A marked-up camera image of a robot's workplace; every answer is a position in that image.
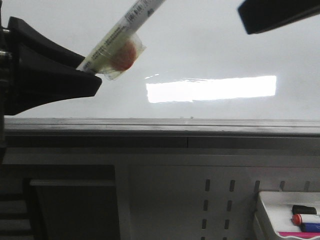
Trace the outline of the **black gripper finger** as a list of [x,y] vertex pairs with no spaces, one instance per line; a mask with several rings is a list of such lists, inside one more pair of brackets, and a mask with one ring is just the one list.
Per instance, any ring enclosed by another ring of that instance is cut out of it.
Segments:
[[237,9],[247,34],[260,34],[320,14],[318,0],[245,0]]
[[4,39],[12,77],[4,113],[14,116],[44,104],[93,97],[101,78],[77,70],[84,57],[46,38],[24,20],[10,17]]

